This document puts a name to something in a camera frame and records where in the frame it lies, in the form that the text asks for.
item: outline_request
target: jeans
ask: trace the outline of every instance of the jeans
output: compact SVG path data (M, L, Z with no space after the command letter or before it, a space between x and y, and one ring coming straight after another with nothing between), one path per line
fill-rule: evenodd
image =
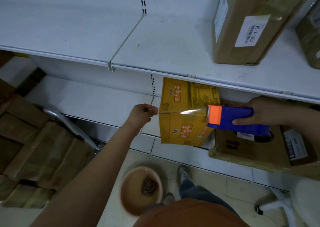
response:
M181 199L194 198L197 200L222 205L229 209L231 212L238 215L236 211L229 204L223 201L220 197L217 197L216 195L212 194L210 191L208 191L206 188L202 186L195 186L193 182L191 182L190 180L184 180L182 182L179 189L179 194Z

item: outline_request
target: shoe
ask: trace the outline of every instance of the shoe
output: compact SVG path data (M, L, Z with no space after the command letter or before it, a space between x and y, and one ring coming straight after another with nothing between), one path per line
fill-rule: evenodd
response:
M165 199L162 201L162 203L164 205L168 205L168 204L171 204L171 203L174 203L175 202L175 199L174 199L174 196L172 193L168 193L167 196L165 197Z
M178 169L178 179L179 179L180 186L181 186L181 184L182 184L182 182L184 180L192 181L192 176L191 176L191 173L188 170L188 168L186 168L183 165L179 167L179 169Z

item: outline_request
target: yellow cardboard box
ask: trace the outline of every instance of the yellow cardboard box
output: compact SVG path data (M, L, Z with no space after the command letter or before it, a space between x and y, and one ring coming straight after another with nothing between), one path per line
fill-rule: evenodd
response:
M209 104L220 104L216 87L164 78L159 109L161 143L201 147L212 132L207 127Z

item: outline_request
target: person's left hand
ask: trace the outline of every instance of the person's left hand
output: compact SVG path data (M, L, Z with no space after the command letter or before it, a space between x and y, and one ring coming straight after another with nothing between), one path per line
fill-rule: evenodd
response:
M158 115L158 108L150 104L138 104L134 106L125 124L140 131L146 123L151 121L151 117Z

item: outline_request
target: orange shirt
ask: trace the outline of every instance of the orange shirt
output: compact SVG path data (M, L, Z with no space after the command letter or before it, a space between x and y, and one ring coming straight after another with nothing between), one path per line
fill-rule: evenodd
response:
M134 227L248 227L236 214L222 205L185 198L156 207L141 215Z

